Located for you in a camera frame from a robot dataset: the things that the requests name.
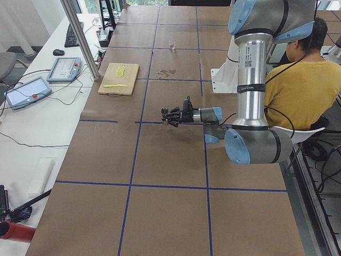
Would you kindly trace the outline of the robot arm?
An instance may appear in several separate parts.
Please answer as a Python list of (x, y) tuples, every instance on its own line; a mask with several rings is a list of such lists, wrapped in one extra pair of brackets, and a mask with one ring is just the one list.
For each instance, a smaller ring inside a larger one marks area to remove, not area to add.
[(219, 124), (219, 107), (161, 110), (164, 123), (202, 122), (207, 143), (223, 140), (229, 159), (237, 164), (278, 163), (287, 159), (293, 143), (289, 135), (270, 128), (264, 117), (265, 71), (268, 45), (307, 37), (313, 28), (315, 1), (237, 1), (228, 31), (239, 49), (238, 111), (231, 127)]

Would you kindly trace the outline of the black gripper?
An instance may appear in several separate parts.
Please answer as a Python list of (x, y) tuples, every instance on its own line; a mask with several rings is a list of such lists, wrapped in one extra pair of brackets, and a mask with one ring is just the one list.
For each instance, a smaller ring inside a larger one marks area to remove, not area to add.
[(180, 110), (179, 107), (175, 107), (169, 110), (168, 115), (180, 115), (180, 117), (178, 120), (163, 119), (163, 125), (171, 125), (173, 127), (178, 127), (180, 123), (193, 123), (193, 110), (192, 109)]

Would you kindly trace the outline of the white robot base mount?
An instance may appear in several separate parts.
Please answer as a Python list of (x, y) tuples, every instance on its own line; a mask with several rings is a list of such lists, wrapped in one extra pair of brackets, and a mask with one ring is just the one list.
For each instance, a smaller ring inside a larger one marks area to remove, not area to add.
[(238, 65), (239, 48), (232, 35), (225, 63), (210, 71), (213, 93), (237, 93)]

